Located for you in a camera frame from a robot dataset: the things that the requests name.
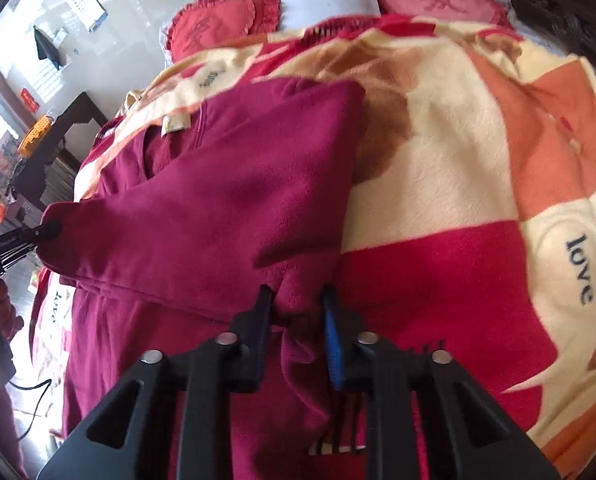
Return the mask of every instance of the blanket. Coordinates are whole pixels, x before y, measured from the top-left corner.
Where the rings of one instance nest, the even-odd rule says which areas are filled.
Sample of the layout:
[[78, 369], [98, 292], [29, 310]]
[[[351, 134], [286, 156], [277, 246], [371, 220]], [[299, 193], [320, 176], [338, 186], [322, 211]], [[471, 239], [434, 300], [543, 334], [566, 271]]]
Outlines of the blanket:
[[78, 173], [76, 199], [146, 126], [284, 76], [366, 91], [335, 279], [345, 306], [400, 348], [452, 352], [562, 476], [578, 474], [596, 451], [587, 60], [490, 25], [402, 16], [244, 38], [177, 63], [132, 100]]

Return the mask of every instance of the cable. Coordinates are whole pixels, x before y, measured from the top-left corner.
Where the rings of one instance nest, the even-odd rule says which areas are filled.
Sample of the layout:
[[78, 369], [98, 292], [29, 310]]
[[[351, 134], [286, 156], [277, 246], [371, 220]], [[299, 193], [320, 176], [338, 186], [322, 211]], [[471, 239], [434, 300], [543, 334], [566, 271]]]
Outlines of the cable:
[[37, 390], [38, 388], [42, 388], [44, 386], [44, 391], [42, 394], [40, 394], [40, 398], [38, 399], [38, 403], [36, 404], [36, 408], [34, 409], [34, 414], [31, 416], [31, 424], [27, 428], [27, 431], [25, 431], [25, 433], [23, 433], [21, 436], [19, 436], [16, 439], [16, 442], [20, 442], [31, 431], [31, 427], [33, 426], [34, 421], [36, 420], [36, 417], [38, 416], [37, 413], [38, 413], [38, 408], [40, 407], [40, 402], [41, 402], [41, 400], [43, 400], [44, 394], [47, 393], [47, 390], [52, 385], [52, 380], [47, 379], [46, 381], [43, 381], [42, 383], [37, 384], [36, 386], [28, 386], [28, 387], [27, 386], [18, 386], [17, 384], [12, 383], [11, 381], [9, 381], [9, 384], [11, 384], [11, 386], [13, 386], [15, 389], [21, 390], [23, 392], [30, 392], [31, 390]]

